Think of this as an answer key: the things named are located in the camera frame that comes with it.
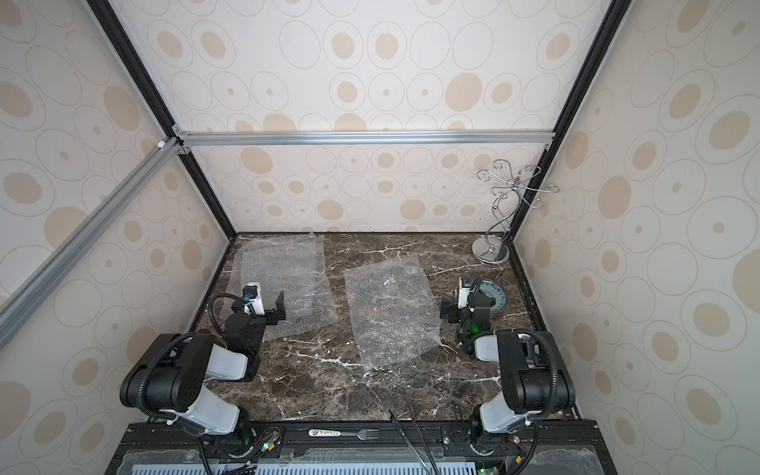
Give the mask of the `blue patterned dinner plate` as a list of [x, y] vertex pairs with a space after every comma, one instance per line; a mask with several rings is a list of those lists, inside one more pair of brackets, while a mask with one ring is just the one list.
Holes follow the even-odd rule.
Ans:
[[484, 279], [480, 286], [480, 291], [489, 297], [490, 313], [499, 314], [504, 311], [509, 303], [509, 299], [505, 289], [497, 282], [489, 279]]

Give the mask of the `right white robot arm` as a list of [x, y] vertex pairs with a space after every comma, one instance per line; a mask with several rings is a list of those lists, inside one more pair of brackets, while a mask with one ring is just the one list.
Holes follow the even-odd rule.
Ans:
[[571, 409], [576, 391], [550, 332], [490, 329], [495, 300], [475, 287], [459, 290], [455, 300], [441, 301], [441, 318], [456, 324], [456, 341], [465, 354], [499, 366], [501, 390], [476, 407], [470, 417], [470, 440], [506, 435]]

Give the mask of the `bubble wrap sheet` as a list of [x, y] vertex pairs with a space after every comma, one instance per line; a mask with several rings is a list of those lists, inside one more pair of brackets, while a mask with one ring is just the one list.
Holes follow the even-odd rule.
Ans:
[[267, 328], [264, 339], [289, 338], [338, 322], [336, 302], [326, 275], [324, 244], [312, 235], [261, 237], [236, 255], [241, 285], [262, 285], [264, 306], [284, 294], [286, 319]]
[[406, 362], [441, 344], [437, 299], [417, 253], [346, 269], [344, 284], [364, 367]]

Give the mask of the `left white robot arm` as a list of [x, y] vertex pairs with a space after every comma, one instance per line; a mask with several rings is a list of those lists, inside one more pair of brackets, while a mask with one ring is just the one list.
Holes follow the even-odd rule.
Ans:
[[277, 295], [272, 309], [263, 306], [255, 282], [243, 287], [243, 294], [227, 297], [234, 304], [233, 315], [217, 328], [223, 342], [209, 332], [160, 334], [125, 376], [119, 392], [123, 406], [168, 425], [181, 423], [198, 435], [253, 442], [247, 411], [213, 393], [206, 381], [255, 379], [266, 329], [286, 319], [285, 294]]

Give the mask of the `bubble wrap sheet around orange plate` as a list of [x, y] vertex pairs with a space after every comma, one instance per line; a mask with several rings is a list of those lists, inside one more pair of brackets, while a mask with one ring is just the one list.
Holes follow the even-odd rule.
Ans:
[[312, 310], [312, 293], [319, 276], [321, 244], [307, 235], [254, 237], [235, 253], [227, 286], [239, 295], [249, 282], [261, 285], [265, 308], [275, 306], [284, 292], [285, 324], [306, 318]]

